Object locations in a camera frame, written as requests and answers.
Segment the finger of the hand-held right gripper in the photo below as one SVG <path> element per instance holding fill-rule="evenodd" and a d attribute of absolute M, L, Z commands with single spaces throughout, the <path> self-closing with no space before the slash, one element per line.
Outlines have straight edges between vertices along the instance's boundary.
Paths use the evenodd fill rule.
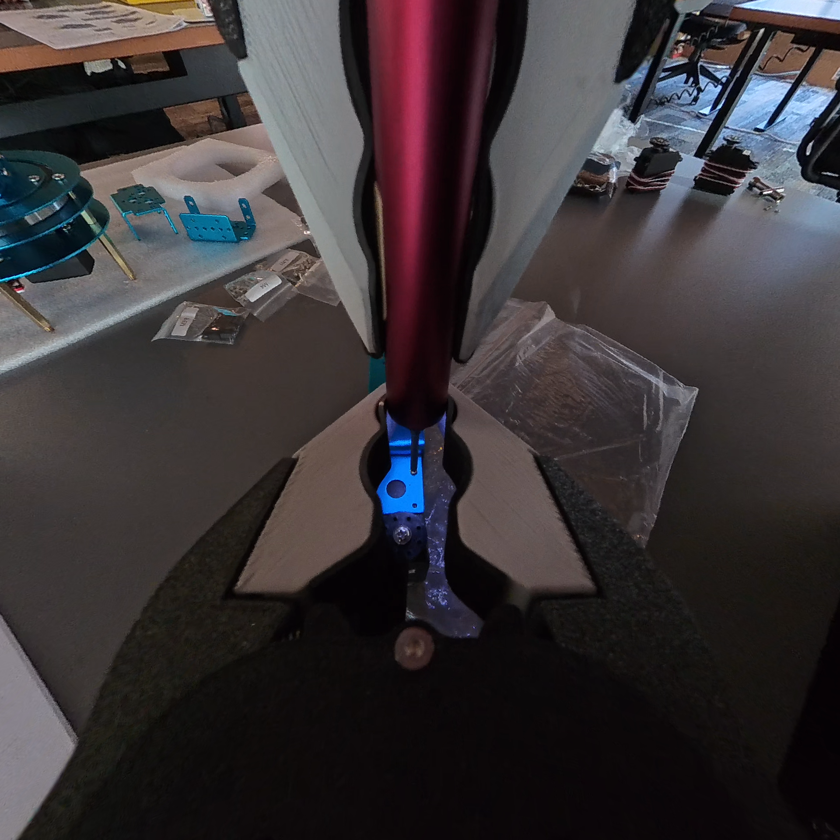
<path fill-rule="evenodd" d="M 492 217 L 455 357 L 467 361 L 511 296 L 616 107 L 634 1 L 529 2 L 516 85 L 489 150 Z"/>
<path fill-rule="evenodd" d="M 382 354 L 375 258 L 362 224 L 370 145 L 351 97 L 338 1 L 243 1 L 240 76 L 341 302 Z"/>

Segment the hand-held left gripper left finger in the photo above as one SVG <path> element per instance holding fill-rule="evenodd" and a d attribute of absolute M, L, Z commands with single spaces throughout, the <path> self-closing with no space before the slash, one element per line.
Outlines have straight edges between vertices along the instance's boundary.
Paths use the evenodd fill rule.
<path fill-rule="evenodd" d="M 237 595 L 301 597 L 371 543 L 376 490 L 391 466 L 384 396 L 381 385 L 295 453 Z"/>

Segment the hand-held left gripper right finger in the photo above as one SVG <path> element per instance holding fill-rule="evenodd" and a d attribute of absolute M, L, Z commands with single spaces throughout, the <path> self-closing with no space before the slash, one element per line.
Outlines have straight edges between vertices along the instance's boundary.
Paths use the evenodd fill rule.
<path fill-rule="evenodd" d="M 530 607 L 597 593 L 535 454 L 453 386 L 443 464 L 455 485 L 445 574 L 460 601 Z"/>

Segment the blue metal U bracket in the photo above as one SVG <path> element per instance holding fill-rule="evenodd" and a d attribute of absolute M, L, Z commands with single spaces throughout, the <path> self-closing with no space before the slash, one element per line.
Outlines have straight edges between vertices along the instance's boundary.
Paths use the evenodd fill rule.
<path fill-rule="evenodd" d="M 455 483 L 444 465 L 445 420 L 418 435 L 416 471 L 411 471 L 412 433 L 398 425 L 384 407 L 385 362 L 372 360 L 369 392 L 375 396 L 374 419 L 379 424 L 366 465 L 386 516 L 413 514 L 426 523 L 445 521 L 455 495 Z"/>

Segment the black servo motor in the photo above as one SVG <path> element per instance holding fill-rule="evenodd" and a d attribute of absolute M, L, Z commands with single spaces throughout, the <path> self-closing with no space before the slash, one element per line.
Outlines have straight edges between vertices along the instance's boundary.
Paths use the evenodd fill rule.
<path fill-rule="evenodd" d="M 385 536 L 392 555 L 405 567 L 408 583 L 422 583 L 429 569 L 427 526 L 424 515 L 394 511 L 383 515 Z"/>

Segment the red metal tube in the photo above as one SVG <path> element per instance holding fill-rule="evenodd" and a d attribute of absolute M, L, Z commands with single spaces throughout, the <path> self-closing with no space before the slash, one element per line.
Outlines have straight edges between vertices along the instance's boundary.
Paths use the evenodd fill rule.
<path fill-rule="evenodd" d="M 445 413 L 498 2 L 374 1 L 366 22 L 382 204 L 388 413 Z"/>

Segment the bagged dark servo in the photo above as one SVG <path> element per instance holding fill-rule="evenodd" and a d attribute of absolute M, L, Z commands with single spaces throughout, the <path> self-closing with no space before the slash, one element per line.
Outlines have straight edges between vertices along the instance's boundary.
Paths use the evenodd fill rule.
<path fill-rule="evenodd" d="M 621 162 L 613 155 L 591 152 L 574 178 L 569 193 L 611 199 L 616 191 Z"/>

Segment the black swivel chair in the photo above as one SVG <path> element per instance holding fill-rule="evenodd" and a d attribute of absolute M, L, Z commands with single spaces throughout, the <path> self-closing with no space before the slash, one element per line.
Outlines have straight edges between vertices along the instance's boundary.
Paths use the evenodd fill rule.
<path fill-rule="evenodd" d="M 720 79 L 712 70 L 701 64 L 704 52 L 709 49 L 725 49 L 738 43 L 740 34 L 745 28 L 742 23 L 731 23 L 719 17 L 710 17 L 704 14 L 688 16 L 679 30 L 688 38 L 686 44 L 691 47 L 690 56 L 687 60 L 660 71 L 657 83 L 683 77 L 684 86 L 692 94 L 689 104 L 695 106 L 705 90 L 701 85 L 702 78 L 707 79 L 716 88 L 721 87 L 724 83 L 723 79 Z"/>

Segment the white foam block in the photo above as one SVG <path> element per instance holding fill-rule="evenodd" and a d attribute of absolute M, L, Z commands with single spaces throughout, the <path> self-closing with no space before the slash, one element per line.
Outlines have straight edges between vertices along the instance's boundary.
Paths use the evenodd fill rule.
<path fill-rule="evenodd" d="M 132 171 L 134 180 L 164 198 L 191 196 L 222 207 L 250 200 L 286 179 L 273 153 L 221 140 L 200 140 Z"/>

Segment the clear plastic bag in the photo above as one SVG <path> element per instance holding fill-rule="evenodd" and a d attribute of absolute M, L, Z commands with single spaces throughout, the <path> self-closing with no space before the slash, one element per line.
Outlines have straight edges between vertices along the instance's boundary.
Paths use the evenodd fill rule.
<path fill-rule="evenodd" d="M 596 582 L 613 588 L 644 556 L 697 388 L 522 300 L 450 382 L 538 457 Z"/>

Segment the small bag of silver screws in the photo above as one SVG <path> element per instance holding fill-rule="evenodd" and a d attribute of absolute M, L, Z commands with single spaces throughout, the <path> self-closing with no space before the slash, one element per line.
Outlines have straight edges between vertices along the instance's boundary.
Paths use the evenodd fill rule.
<path fill-rule="evenodd" d="M 288 279 L 270 270 L 257 271 L 224 284 L 227 294 L 258 320 L 265 322 L 298 292 Z"/>
<path fill-rule="evenodd" d="M 340 296 L 321 257 L 299 248 L 286 248 L 269 269 L 290 282 L 295 291 L 312 300 L 337 306 Z"/>

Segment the wooden table with black legs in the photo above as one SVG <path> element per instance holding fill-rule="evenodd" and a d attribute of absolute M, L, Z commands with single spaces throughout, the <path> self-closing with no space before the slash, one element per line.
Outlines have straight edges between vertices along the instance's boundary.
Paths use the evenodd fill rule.
<path fill-rule="evenodd" d="M 726 128 L 750 84 L 753 73 L 777 34 L 793 35 L 792 46 L 810 46 L 813 51 L 780 103 L 766 122 L 757 127 L 760 133 L 766 133 L 782 116 L 822 53 L 828 50 L 838 51 L 839 47 L 838 1 L 749 2 L 735 6 L 729 14 L 729 20 L 746 24 L 750 36 L 735 61 L 724 88 L 706 110 L 713 119 L 694 152 L 698 159 L 707 156 L 721 131 Z"/>

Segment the small bag of black screws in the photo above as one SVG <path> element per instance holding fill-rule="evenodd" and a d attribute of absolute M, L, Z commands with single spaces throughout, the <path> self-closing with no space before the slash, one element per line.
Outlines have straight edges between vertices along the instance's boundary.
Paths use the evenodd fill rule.
<path fill-rule="evenodd" d="M 245 308 L 223 308 L 185 301 L 176 306 L 152 341 L 178 340 L 192 343 L 232 345 L 249 312 Z"/>

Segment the brass standoff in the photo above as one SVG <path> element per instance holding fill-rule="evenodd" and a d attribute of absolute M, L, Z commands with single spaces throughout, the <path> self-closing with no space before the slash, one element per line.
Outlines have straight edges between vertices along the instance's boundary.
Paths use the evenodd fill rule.
<path fill-rule="evenodd" d="M 19 312 L 22 312 L 30 321 L 37 324 L 42 330 L 53 333 L 55 328 L 34 306 L 24 297 L 23 293 L 9 282 L 1 282 L 2 298 L 10 302 Z"/>
<path fill-rule="evenodd" d="M 117 264 L 117 266 L 121 269 L 122 273 L 131 281 L 136 281 L 138 279 L 136 273 L 131 268 L 130 264 L 123 257 L 121 252 L 118 250 L 117 246 L 113 243 L 111 238 L 106 234 L 102 233 L 98 239 L 99 243 L 106 249 L 110 257 L 113 261 Z"/>

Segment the printed paper sheet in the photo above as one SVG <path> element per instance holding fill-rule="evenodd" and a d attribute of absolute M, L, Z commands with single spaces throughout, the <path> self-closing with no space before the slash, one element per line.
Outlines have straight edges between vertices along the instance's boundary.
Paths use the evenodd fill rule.
<path fill-rule="evenodd" d="M 174 15 L 111 2 L 6 10 L 1 24 L 52 49 L 169 34 L 186 26 Z"/>

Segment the white foam sheet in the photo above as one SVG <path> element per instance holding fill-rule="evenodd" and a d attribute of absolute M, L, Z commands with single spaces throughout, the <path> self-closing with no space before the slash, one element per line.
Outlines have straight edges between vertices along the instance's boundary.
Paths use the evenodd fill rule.
<path fill-rule="evenodd" d="M 24 298 L 54 327 L 42 330 L 14 304 L 2 300 L 1 371 L 3 374 L 84 340 L 212 280 L 237 276 L 305 238 L 298 212 L 291 209 L 291 189 L 281 182 L 252 202 L 256 232 L 242 244 L 197 243 L 183 230 L 174 234 L 162 217 L 142 217 L 132 236 L 119 213 L 108 234 L 137 274 L 129 280 L 100 247 L 89 276 L 45 284 L 27 284 Z"/>

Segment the teal round rotating base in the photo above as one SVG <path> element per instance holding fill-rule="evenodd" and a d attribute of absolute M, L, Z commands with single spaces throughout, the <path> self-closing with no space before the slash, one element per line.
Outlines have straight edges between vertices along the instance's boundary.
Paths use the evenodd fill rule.
<path fill-rule="evenodd" d="M 105 235 L 109 210 L 70 158 L 1 153 L 1 281 L 45 283 L 89 275 L 89 248 Z"/>

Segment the white instruction sheet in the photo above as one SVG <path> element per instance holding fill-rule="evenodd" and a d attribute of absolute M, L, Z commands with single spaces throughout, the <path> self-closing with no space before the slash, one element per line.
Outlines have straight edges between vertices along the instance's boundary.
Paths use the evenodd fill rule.
<path fill-rule="evenodd" d="M 76 733 L 1 621 L 1 838 L 19 838 L 65 769 Z"/>

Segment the blue perforated U bracket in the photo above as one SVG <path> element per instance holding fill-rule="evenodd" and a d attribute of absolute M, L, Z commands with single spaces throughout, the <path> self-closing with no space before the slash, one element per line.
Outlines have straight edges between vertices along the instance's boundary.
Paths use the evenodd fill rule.
<path fill-rule="evenodd" d="M 186 213 L 180 213 L 182 225 L 189 238 L 195 242 L 240 243 L 252 239 L 256 221 L 248 200 L 241 197 L 238 206 L 242 220 L 224 214 L 201 213 L 193 196 L 184 195 Z"/>

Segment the blue flat perforated bracket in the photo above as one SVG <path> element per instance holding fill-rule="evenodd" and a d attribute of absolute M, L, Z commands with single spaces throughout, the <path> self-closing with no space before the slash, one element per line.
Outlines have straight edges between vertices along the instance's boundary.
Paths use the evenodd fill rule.
<path fill-rule="evenodd" d="M 112 193 L 110 198 L 113 205 L 119 210 L 123 222 L 127 225 L 136 240 L 141 241 L 140 235 L 132 225 L 130 217 L 162 214 L 172 231 L 176 235 L 179 233 L 165 208 L 165 199 L 154 187 L 135 183 L 121 187 Z"/>

